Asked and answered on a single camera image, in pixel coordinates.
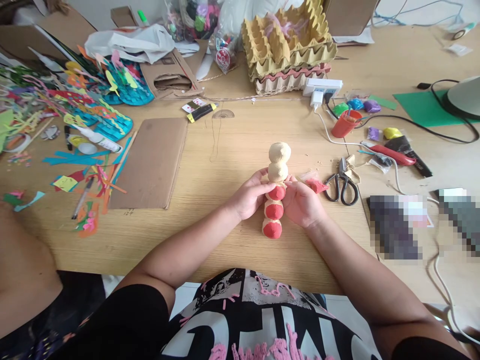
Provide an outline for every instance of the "white glue bottle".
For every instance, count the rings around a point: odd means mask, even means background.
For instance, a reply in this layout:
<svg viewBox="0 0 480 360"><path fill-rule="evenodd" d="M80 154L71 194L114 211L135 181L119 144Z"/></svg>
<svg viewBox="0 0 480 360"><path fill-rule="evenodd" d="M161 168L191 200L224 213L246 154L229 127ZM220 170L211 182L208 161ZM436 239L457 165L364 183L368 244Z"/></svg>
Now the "white glue bottle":
<svg viewBox="0 0 480 360"><path fill-rule="evenodd" d="M77 128L78 131L80 131L81 134L88 140L90 140L92 143L98 144L101 147L110 150L112 153L119 153L124 149L122 146L118 145L116 142L113 142L109 138L106 138L102 134L92 131L92 129L90 129L89 127L80 127L77 125L73 126Z"/></svg>

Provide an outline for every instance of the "red clay ball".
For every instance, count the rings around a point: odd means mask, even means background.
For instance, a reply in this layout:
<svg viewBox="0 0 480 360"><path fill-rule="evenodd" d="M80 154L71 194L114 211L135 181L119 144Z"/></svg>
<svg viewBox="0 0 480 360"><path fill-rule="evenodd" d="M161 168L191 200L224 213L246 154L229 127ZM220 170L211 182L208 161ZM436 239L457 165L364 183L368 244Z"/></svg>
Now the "red clay ball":
<svg viewBox="0 0 480 360"><path fill-rule="evenodd" d="M278 220L284 214L284 208L278 204L270 204L265 209L266 217L271 220Z"/></svg>
<svg viewBox="0 0 480 360"><path fill-rule="evenodd" d="M287 190L283 186L275 186L275 188L268 193L272 200L282 200L285 197Z"/></svg>
<svg viewBox="0 0 480 360"><path fill-rule="evenodd" d="M263 228L263 233L267 238L278 239L282 235L282 225L278 222L269 222Z"/></svg>

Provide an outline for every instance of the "yellow egg carton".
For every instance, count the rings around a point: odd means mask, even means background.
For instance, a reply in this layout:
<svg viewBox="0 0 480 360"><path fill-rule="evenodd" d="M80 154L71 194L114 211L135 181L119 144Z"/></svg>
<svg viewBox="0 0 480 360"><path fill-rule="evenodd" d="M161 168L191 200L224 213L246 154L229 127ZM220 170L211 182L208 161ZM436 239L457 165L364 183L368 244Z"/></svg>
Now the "yellow egg carton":
<svg viewBox="0 0 480 360"><path fill-rule="evenodd" d="M298 8L280 9L275 17L279 24L271 15L255 16L242 24L250 81L289 68L328 63L335 58L338 49L329 33L322 0L305 0ZM286 35L281 26L289 27ZM271 28L269 38L266 35L268 27Z"/></svg>

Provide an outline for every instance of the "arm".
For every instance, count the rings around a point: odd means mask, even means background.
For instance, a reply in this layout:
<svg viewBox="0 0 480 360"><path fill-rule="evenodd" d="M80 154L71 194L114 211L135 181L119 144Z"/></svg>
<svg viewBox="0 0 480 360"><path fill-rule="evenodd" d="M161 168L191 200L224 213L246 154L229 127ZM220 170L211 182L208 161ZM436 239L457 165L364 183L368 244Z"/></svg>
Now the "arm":
<svg viewBox="0 0 480 360"><path fill-rule="evenodd" d="M241 220L257 211L264 194L273 190L275 184L261 182L267 171L267 168L257 171L224 205L157 245L115 290L132 284L150 285L160 291L171 312L175 290L197 271Z"/></svg>
<svg viewBox="0 0 480 360"><path fill-rule="evenodd" d="M340 287L372 330L383 359L403 339L423 336L463 352L413 292L386 266L362 249L326 214L318 196L303 183L286 182L285 214L302 226Z"/></svg>

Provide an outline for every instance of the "glue bottle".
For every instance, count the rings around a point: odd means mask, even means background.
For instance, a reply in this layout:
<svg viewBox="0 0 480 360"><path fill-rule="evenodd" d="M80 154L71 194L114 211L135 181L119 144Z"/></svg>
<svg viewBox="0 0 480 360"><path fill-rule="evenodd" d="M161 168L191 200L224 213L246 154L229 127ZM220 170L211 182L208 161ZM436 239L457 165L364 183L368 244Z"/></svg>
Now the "glue bottle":
<svg viewBox="0 0 480 360"><path fill-rule="evenodd" d="M93 155L98 149L95 145L90 143L86 138L70 134L68 136L68 142L78 149L82 154Z"/></svg>
<svg viewBox="0 0 480 360"><path fill-rule="evenodd" d="M118 145L116 142L113 142L109 138L106 138L102 134L99 134L98 132L94 132L92 129L89 127L80 127L77 125L73 125L75 128L77 128L81 134L86 137L88 140L90 140L94 144L98 144L101 147L110 150L112 153L119 153L121 152L124 148L120 145Z"/></svg>

